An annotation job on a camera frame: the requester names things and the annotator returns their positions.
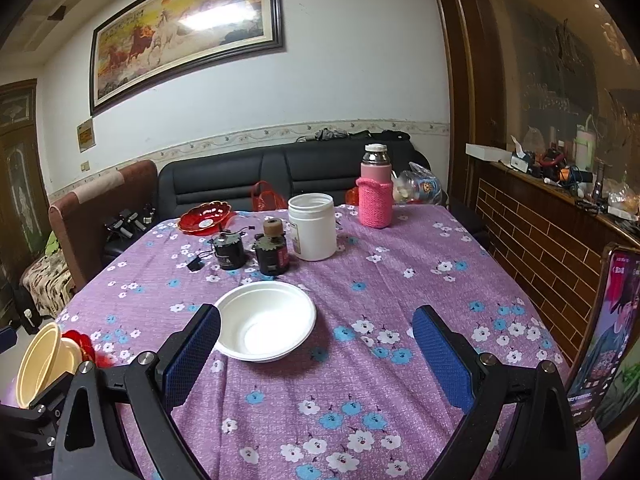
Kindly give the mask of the cream plastic bowl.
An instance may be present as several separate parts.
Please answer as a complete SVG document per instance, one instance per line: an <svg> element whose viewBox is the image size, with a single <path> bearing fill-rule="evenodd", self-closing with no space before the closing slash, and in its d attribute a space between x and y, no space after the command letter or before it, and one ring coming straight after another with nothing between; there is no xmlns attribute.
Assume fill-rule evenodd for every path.
<svg viewBox="0 0 640 480"><path fill-rule="evenodd" d="M28 408L64 373L74 374L81 361L79 344L63 337L58 324L51 322L43 326L27 347L18 370L15 385L18 406Z"/></svg>

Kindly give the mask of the white foam bowl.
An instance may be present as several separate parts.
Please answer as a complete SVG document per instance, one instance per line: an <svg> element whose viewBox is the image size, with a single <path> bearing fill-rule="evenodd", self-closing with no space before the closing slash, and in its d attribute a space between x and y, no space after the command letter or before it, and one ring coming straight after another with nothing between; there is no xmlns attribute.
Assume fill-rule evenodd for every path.
<svg viewBox="0 0 640 480"><path fill-rule="evenodd" d="M215 349L243 362L284 358L306 341L317 321L317 308L306 292L276 281L232 289L215 307L221 317Z"/></svg>

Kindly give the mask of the red plate at table edge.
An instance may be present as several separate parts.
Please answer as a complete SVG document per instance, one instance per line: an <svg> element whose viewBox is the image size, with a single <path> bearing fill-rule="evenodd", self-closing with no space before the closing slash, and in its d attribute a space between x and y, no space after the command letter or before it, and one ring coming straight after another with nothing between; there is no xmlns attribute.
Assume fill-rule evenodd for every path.
<svg viewBox="0 0 640 480"><path fill-rule="evenodd" d="M93 347L91 338L86 334L79 333L77 330L66 330L66 332L62 333L62 337L76 342L84 361L89 360L99 368L110 368L117 364L116 356L96 350Z"/></svg>

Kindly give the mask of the small black adapter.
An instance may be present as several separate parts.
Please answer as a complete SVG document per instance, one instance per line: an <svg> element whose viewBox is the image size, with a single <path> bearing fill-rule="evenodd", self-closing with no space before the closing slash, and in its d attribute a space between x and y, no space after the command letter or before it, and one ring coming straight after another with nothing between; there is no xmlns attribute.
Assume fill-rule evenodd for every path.
<svg viewBox="0 0 640 480"><path fill-rule="evenodd" d="M200 256L196 256L186 266L190 272L198 272L204 266L204 261Z"/></svg>

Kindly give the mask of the brick pattern counter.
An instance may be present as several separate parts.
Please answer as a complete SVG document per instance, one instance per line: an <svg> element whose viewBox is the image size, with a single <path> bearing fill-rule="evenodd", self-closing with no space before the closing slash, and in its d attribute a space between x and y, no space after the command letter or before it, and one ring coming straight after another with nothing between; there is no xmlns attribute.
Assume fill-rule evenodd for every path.
<svg viewBox="0 0 640 480"><path fill-rule="evenodd" d="M561 190L496 162L474 165L472 204L498 263L532 300L568 362L587 335L605 248L637 248L603 214L578 208Z"/></svg>

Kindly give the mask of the wooden glass door cabinet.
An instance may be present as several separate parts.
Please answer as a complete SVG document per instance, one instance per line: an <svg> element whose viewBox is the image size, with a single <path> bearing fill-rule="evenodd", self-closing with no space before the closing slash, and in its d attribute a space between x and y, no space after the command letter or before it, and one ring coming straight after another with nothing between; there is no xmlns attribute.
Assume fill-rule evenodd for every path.
<svg viewBox="0 0 640 480"><path fill-rule="evenodd" d="M1 87L1 325L21 319L25 270L51 232L36 128L36 82Z"/></svg>

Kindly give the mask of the purple floral tablecloth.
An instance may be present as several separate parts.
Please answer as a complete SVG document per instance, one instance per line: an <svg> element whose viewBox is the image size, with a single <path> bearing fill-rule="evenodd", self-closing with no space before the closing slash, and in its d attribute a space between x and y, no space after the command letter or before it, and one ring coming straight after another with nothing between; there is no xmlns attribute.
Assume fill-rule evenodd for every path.
<svg viewBox="0 0 640 480"><path fill-rule="evenodd" d="M266 364L210 352L172 411L212 479L422 479L462 415L413 339L411 318L424 304L477 352L518 366L553 361L566 378L560 332L447 209L399 206L382 230L362 226L355 207L334 214L336 253L291 258L278 278L262 275L252 257L222 270L213 254L192 272L207 238L161 221L55 321L122 365L235 287L277 280L309 296L317 322L301 346Z"/></svg>

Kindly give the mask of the red scalloped glass plate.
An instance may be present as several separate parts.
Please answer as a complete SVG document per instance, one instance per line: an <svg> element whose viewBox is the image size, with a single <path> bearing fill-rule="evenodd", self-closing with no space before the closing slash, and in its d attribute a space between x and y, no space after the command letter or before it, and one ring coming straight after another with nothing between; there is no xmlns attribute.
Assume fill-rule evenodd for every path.
<svg viewBox="0 0 640 480"><path fill-rule="evenodd" d="M215 200L185 212L178 221L178 229L188 235L214 235L227 229L232 217L231 205Z"/></svg>

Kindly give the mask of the black jar with cork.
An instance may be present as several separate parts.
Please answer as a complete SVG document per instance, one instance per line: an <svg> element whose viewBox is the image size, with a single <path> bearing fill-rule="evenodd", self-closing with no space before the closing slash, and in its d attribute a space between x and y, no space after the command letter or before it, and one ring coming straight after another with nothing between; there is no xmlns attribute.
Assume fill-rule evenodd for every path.
<svg viewBox="0 0 640 480"><path fill-rule="evenodd" d="M281 219L270 218L262 222L262 232L255 235L253 248L261 274L278 276L285 274L290 267Z"/></svg>

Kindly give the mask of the black leather sofa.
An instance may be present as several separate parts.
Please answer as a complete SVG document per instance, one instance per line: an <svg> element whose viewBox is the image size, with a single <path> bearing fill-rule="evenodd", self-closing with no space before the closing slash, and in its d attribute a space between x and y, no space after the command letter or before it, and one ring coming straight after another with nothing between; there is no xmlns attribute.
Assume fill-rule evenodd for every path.
<svg viewBox="0 0 640 480"><path fill-rule="evenodd" d="M364 147L371 143L387 146L392 169L398 174L410 162L430 166L407 133L390 130L180 160L160 170L153 195L154 221L178 218L210 202L226 202L236 214L253 211L254 200L267 190L284 200L306 193L329 194L341 205L347 191L356 186Z"/></svg>

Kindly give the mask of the red plastic bag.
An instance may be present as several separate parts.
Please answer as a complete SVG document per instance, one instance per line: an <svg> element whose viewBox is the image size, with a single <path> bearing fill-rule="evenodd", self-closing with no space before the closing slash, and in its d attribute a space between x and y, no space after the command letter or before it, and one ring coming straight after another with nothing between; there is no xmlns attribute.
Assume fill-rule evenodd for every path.
<svg viewBox="0 0 640 480"><path fill-rule="evenodd" d="M281 196L273 186L264 180L258 181L250 189L252 211L282 210L288 206L288 201Z"/></svg>

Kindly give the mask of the white plastic jar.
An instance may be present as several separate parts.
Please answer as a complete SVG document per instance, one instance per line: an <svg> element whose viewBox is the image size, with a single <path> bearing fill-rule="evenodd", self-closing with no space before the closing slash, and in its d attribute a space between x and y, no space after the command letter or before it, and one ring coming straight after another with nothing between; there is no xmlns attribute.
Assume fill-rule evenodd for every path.
<svg viewBox="0 0 640 480"><path fill-rule="evenodd" d="M337 250L335 208L331 196L308 193L288 201L294 254L305 261L331 258Z"/></svg>

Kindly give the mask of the clear snack bag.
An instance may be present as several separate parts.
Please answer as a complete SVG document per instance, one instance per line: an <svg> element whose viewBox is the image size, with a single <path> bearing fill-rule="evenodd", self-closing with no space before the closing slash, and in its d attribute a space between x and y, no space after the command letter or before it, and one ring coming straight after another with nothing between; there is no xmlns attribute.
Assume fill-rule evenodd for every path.
<svg viewBox="0 0 640 480"><path fill-rule="evenodd" d="M393 198L396 204L445 205L447 195L431 170L416 162L399 174L392 173Z"/></svg>

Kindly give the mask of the white box on counter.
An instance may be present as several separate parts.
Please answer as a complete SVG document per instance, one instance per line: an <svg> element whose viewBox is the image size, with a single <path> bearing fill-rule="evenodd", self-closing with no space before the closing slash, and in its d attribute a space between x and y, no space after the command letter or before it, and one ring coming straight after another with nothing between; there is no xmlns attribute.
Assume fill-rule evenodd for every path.
<svg viewBox="0 0 640 480"><path fill-rule="evenodd" d="M465 154L483 162L504 162L505 164L510 162L512 156L511 152L502 148L472 143L465 144Z"/></svg>

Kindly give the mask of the pink sleeved thermos bottle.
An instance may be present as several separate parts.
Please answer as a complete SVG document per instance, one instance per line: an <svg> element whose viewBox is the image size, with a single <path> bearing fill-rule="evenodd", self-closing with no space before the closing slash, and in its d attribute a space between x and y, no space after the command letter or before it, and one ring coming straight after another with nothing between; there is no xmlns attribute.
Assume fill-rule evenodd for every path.
<svg viewBox="0 0 640 480"><path fill-rule="evenodd" d="M389 226L392 223L394 185L392 162L385 144L370 143L364 147L356 185L360 223L373 229Z"/></svg>

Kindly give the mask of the framed horse painting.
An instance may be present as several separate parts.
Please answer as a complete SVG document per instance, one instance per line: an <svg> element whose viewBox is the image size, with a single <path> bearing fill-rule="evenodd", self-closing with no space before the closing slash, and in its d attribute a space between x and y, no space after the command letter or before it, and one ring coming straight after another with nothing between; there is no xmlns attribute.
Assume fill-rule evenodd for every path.
<svg viewBox="0 0 640 480"><path fill-rule="evenodd" d="M281 0L136 0L92 33L90 113L200 67L283 44Z"/></svg>

